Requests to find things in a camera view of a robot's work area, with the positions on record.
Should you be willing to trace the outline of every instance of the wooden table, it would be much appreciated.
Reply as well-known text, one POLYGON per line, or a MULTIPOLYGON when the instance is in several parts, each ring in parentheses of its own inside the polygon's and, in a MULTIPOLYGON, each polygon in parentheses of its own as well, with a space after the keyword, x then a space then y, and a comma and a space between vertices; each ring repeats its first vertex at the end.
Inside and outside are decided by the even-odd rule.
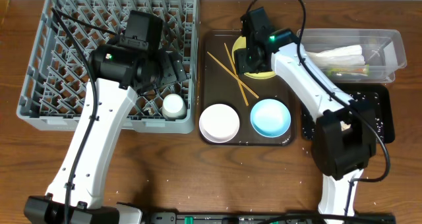
MULTIPOLYGON (((0 223, 28 222, 22 212, 27 197, 44 194, 73 136, 38 131, 16 117, 43 3, 12 0, 0 32, 0 223)), ((202 39, 210 30, 239 29, 249 1, 200 4, 202 39)), ((298 29, 297 2, 259 4, 277 27, 298 29)), ((422 2, 306 1, 306 7, 308 28, 385 28, 402 34, 408 66, 388 86, 396 129, 396 141, 388 145, 391 173, 381 183, 359 184, 355 209, 392 212, 401 224, 422 222, 422 2)), ((186 135, 124 130, 109 168, 105 205, 132 202, 182 212, 316 210, 322 175, 310 146, 298 136, 286 148, 219 148, 202 142, 198 129, 186 135)), ((379 176, 383 169, 378 149, 363 176, 379 176)))

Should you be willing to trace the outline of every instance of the light blue dish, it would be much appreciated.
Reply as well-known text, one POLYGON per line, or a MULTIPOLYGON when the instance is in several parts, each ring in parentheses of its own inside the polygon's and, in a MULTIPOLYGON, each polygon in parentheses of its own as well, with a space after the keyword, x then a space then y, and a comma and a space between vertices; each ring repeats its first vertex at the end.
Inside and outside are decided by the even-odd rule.
POLYGON ((275 99, 264 99, 252 108, 252 127, 262 136, 276 138, 283 135, 290 127, 289 109, 275 99))

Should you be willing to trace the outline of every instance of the white bowl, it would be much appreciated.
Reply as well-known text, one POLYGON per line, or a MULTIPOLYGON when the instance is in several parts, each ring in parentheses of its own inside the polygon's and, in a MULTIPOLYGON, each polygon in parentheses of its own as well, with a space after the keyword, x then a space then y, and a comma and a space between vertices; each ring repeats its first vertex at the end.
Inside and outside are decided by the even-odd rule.
POLYGON ((228 105, 215 104, 206 108, 199 118, 199 130, 209 141, 228 142, 239 131, 240 120, 236 111, 228 105))

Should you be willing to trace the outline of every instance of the green led light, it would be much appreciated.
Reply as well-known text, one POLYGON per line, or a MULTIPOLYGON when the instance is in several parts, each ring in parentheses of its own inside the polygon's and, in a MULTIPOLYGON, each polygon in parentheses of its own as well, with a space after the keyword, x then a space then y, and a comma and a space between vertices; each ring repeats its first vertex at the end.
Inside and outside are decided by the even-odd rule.
POLYGON ((105 59, 113 60, 113 56, 108 53, 108 54, 105 55, 105 59))

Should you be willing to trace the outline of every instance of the gray dish rack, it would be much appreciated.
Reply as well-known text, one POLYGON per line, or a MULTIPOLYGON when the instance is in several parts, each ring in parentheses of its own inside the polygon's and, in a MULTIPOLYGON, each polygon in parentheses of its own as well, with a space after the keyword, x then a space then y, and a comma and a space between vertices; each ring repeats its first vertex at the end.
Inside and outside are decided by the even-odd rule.
MULTIPOLYGON (((194 129, 199 0, 45 0, 16 111, 19 118, 39 130, 75 130, 82 113, 88 75, 70 39, 53 18, 52 7, 118 34, 125 29, 131 10, 163 19, 161 47, 183 56, 188 79, 139 96, 123 128, 155 133, 189 133, 194 129), (173 93, 185 100, 187 116, 166 121, 161 106, 173 93)), ((62 19, 86 58, 110 39, 108 33, 62 19)))

